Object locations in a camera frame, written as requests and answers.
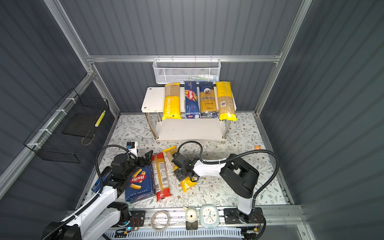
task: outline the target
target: gray wall panel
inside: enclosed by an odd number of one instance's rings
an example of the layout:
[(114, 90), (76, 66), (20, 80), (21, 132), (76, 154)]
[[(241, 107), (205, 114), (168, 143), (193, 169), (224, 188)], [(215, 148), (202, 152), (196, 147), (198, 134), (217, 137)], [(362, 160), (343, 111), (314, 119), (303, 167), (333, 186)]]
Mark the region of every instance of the gray wall panel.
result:
[[(1, 174), (86, 71), (42, 0), (0, 1), (0, 75)], [(94, 84), (84, 94), (100, 97)], [(113, 121), (108, 111), (80, 164), (31, 160), (0, 200), (0, 239), (39, 239), (75, 208)]]
[[(95, 63), (121, 112), (141, 112), (156, 83), (152, 63)], [(274, 63), (222, 63), (220, 80), (230, 81), (237, 110), (254, 111)]]
[[(83, 94), (100, 97), (94, 84)], [(107, 111), (80, 164), (44, 161), (37, 156), (31, 160), (0, 201), (0, 221), (5, 223), (0, 239), (38, 239), (50, 222), (60, 221), (75, 208), (113, 122)], [(14, 235), (21, 225), (25, 235)]]
[(382, 232), (383, 12), (383, 1), (314, 1), (261, 114), (320, 240)]
[(0, 55), (2, 173), (86, 71), (42, 1), (0, 2)]
[(91, 55), (273, 55), (300, 1), (62, 1)]

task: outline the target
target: clock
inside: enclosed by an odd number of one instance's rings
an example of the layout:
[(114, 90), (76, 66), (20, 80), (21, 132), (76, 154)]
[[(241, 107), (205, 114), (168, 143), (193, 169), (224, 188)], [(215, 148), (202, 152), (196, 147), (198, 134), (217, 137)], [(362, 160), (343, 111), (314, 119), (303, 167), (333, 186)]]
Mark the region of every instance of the clock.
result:
[(203, 228), (212, 229), (219, 225), (220, 217), (216, 206), (207, 204), (200, 208), (200, 224)]

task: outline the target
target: floral mat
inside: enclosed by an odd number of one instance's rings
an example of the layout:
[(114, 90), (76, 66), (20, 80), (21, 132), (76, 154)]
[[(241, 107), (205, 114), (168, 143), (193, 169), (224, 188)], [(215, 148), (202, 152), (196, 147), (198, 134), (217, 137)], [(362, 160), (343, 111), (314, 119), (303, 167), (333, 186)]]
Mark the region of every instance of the floral mat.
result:
[[(157, 117), (154, 114), (152, 114), (152, 120), (154, 123), (157, 122)], [(160, 144), (157, 144), (153, 140), (153, 135), (150, 133), (144, 114), (121, 115), (118, 119), (109, 144), (125, 146), (126, 142), (129, 141), (139, 142), (137, 148), (138, 156), (144, 156), (144, 153), (151, 149), (154, 153), (159, 153), (169, 147), (178, 146), (182, 143), (182, 141), (161, 141), (159, 142)], [(200, 141), (200, 143), (203, 145), (203, 159), (226, 158), (230, 153), (239, 154), (253, 150), (256, 145), (265, 149), (252, 113), (237, 113), (237, 122), (231, 123), (228, 139), (224, 144), (213, 141)], [(188, 157), (195, 157), (199, 152), (199, 148), (195, 144), (186, 144), (182, 147), (181, 152)], [(121, 153), (121, 150), (108, 148), (100, 164), (100, 170), (102, 171), (106, 166), (109, 166), (113, 157), (118, 153)], [(260, 173), (258, 183), (255, 186), (256, 191), (273, 173), (270, 159), (264, 153), (247, 155), (243, 159), (254, 166)], [(159, 202), (156, 202), (156, 196), (154, 196), (130, 204), (131, 208), (183, 207), (185, 205), (199, 207), (205, 204), (214, 204), (216, 206), (237, 205), (237, 195), (222, 178), (213, 176), (201, 177), (194, 187), (189, 188), (184, 193), (167, 159), (166, 167), (172, 196), (161, 199)], [(93, 195), (92, 191), (88, 191), (86, 200)], [(125, 193), (116, 201), (125, 202)], [(256, 205), (277, 204), (286, 204), (286, 201), (275, 178), (257, 196)]]

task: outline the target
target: spaghetti package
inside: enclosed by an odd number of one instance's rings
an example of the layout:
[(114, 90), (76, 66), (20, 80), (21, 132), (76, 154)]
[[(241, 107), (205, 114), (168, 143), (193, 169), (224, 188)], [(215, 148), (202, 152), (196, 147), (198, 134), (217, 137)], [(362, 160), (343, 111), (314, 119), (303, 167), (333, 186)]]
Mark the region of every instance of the spaghetti package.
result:
[[(177, 148), (176, 146), (173, 146), (173, 147), (170, 147), (166, 150), (163, 151), (163, 153), (166, 154), (167, 156), (167, 159), (169, 160), (169, 162), (171, 163), (172, 167), (173, 167), (173, 170), (176, 170), (178, 169), (178, 167), (176, 167), (173, 162), (172, 162), (172, 155), (175, 154), (177, 152)], [(181, 181), (181, 186), (183, 188), (183, 192), (186, 192), (188, 190), (188, 188), (190, 187), (193, 187), (194, 185), (196, 185), (197, 182), (192, 182), (191, 178), (190, 177), (187, 177), (186, 179), (184, 179), (183, 181)]]
[(217, 98), (218, 98), (218, 111), (220, 120), (237, 121), (235, 114), (235, 104), (233, 103), (231, 83), (230, 82), (216, 82)]
[(162, 119), (181, 119), (180, 116), (180, 83), (165, 85), (164, 112)]
[(185, 118), (199, 118), (199, 101), (197, 100), (197, 85), (194, 81), (185, 81)]
[(153, 178), (155, 179), (155, 190), (157, 202), (165, 197), (172, 196), (169, 193), (169, 182), (167, 176), (166, 161), (164, 154), (158, 153), (152, 156)]
[(200, 82), (200, 116), (216, 118), (216, 99), (213, 82)]

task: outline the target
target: clock face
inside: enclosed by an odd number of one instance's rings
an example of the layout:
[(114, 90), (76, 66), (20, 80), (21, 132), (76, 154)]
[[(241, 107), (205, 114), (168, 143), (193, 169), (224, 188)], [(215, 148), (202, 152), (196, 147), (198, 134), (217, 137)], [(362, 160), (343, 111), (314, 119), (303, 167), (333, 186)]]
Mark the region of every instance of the clock face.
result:
[(204, 207), (201, 211), (202, 219), (205, 224), (215, 224), (218, 221), (217, 210), (214, 207)]

